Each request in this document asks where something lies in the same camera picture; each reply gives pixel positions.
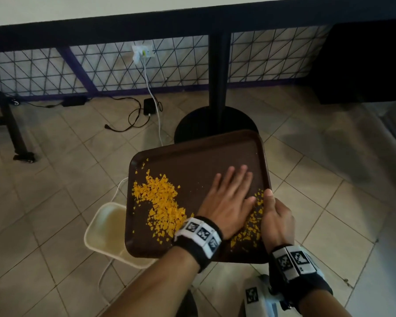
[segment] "brown serving tray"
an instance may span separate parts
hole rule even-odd
[[[166,241],[167,236],[162,238],[163,244],[152,237],[153,231],[147,225],[152,204],[141,202],[139,207],[132,196],[134,181],[146,183],[148,169],[152,177],[159,174],[167,176],[178,191],[175,200],[179,207],[186,209],[189,218],[191,213],[197,214],[216,173],[224,174],[229,166],[239,168],[242,164],[248,165],[249,171],[254,173],[248,196],[253,196],[259,189],[271,188],[263,143],[258,133],[253,131],[235,131],[136,154],[129,166],[125,226],[127,251],[134,257],[160,258],[171,247],[171,240]],[[267,257],[261,240],[257,247],[253,246],[252,240],[243,240],[233,248],[230,241],[224,241],[213,261],[266,263]]]

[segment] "wristband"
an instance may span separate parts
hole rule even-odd
[[[332,289],[324,275],[300,246],[282,245],[269,255],[270,286],[299,311],[299,302],[315,289]]]
[[[174,244],[188,251],[203,271],[222,243],[220,229],[208,218],[188,218],[174,234]]]

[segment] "white tabletop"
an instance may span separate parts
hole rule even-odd
[[[0,26],[263,1],[275,0],[0,0]]]

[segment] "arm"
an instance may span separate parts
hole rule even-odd
[[[232,179],[235,168],[229,167],[222,182],[222,175],[217,174],[197,213],[213,221],[224,239],[243,227],[256,202],[255,197],[244,199],[253,178],[247,169],[241,166]],[[103,317],[173,317],[199,269],[189,252],[174,246],[140,275]]]
[[[261,236],[269,254],[275,247],[293,245],[295,241],[295,218],[270,189],[264,191]],[[346,309],[326,290],[311,291],[300,300],[298,306],[304,317],[350,317]]]

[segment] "white power socket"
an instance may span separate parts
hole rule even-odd
[[[138,64],[141,58],[152,58],[154,56],[152,46],[132,46],[132,52],[132,59],[135,64]]]

